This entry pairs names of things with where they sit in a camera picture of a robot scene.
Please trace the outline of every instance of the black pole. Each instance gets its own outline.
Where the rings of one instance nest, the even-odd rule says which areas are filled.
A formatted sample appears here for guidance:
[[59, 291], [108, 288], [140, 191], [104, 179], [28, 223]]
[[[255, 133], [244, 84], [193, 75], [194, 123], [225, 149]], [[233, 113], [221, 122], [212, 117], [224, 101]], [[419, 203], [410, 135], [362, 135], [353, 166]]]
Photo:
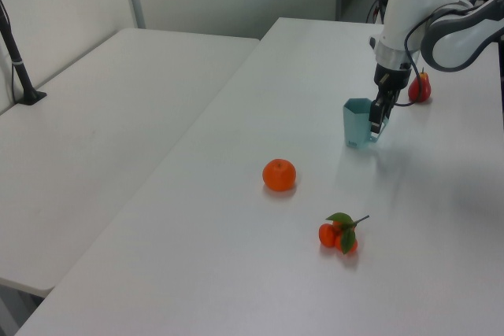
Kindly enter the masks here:
[[21, 86], [23, 86], [23, 98], [18, 102], [24, 105], [33, 105], [41, 98], [45, 98], [46, 94], [44, 92], [38, 92], [35, 88], [33, 88], [30, 77], [24, 67], [21, 54], [17, 49], [16, 41], [14, 41], [12, 29], [7, 20], [7, 15], [3, 8], [0, 10], [2, 11], [0, 14], [0, 32], [2, 33], [3, 40], [6, 43], [7, 50], [9, 51], [10, 59], [16, 68], [17, 77], [21, 82]]

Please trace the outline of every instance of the orange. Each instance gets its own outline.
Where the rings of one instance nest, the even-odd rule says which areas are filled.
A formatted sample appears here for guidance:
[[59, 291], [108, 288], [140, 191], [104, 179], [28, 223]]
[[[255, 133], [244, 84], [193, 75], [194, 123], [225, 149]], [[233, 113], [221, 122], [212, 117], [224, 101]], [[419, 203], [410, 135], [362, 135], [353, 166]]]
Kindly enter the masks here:
[[296, 168], [290, 161], [274, 159], [262, 170], [262, 179], [271, 190], [277, 192], [289, 190], [296, 181]]
[[334, 247], [334, 242], [336, 239], [336, 232], [334, 228], [329, 223], [324, 223], [318, 229], [318, 238], [321, 240], [321, 244], [324, 247], [332, 248]]
[[336, 236], [334, 247], [336, 247], [338, 251], [341, 251], [341, 234]]

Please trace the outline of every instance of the white desk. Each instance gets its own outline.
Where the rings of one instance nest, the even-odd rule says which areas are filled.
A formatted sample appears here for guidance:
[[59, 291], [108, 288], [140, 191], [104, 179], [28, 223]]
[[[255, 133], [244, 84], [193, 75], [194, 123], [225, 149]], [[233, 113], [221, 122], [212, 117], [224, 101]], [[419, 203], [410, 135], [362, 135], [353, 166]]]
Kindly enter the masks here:
[[[19, 336], [503, 334], [496, 46], [358, 152], [342, 107], [376, 95], [380, 30], [277, 21]], [[295, 193], [264, 189], [274, 157]], [[337, 211], [371, 216], [352, 257], [320, 247]]]
[[46, 296], [258, 44], [127, 29], [0, 116], [0, 284]]

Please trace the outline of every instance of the blue cup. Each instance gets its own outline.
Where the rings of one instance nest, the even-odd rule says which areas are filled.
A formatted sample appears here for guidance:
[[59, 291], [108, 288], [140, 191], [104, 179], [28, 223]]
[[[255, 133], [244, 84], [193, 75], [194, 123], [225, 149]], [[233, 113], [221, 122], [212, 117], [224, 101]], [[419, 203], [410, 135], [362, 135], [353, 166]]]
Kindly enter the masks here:
[[362, 149], [369, 143], [376, 143], [388, 119], [384, 119], [384, 124], [380, 133], [375, 136], [371, 133], [371, 122], [369, 122], [369, 110], [371, 100], [368, 98], [351, 98], [343, 106], [343, 123], [345, 126], [345, 142], [349, 147]]

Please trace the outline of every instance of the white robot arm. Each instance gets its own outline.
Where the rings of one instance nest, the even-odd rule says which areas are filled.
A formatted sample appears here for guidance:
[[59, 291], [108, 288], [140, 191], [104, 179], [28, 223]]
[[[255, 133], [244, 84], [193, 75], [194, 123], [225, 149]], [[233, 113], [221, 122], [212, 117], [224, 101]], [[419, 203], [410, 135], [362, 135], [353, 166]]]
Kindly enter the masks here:
[[475, 9], [466, 0], [389, 0], [384, 30], [370, 44], [376, 55], [378, 95], [369, 120], [379, 133], [408, 85], [419, 53], [433, 68], [454, 72], [471, 65], [483, 49], [504, 35], [504, 0]]

